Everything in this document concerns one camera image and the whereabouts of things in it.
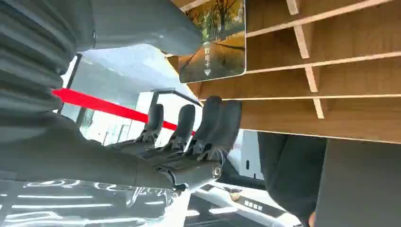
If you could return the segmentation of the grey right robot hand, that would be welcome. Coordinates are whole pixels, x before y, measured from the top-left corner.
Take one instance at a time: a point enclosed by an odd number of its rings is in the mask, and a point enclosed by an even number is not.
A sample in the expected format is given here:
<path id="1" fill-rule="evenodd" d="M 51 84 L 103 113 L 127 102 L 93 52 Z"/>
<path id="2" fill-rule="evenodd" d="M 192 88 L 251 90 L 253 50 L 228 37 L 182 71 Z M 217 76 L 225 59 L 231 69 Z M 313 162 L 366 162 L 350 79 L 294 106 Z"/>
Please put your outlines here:
<path id="1" fill-rule="evenodd" d="M 88 50 L 149 44 L 195 52 L 201 32 L 169 0 L 3 0 L 0 3 L 0 174 L 21 181 L 66 178 L 183 191 L 221 177 L 239 132 L 242 104 L 207 99 L 191 135 L 186 105 L 172 139 L 157 131 L 104 146 L 56 113 L 73 58 Z"/>

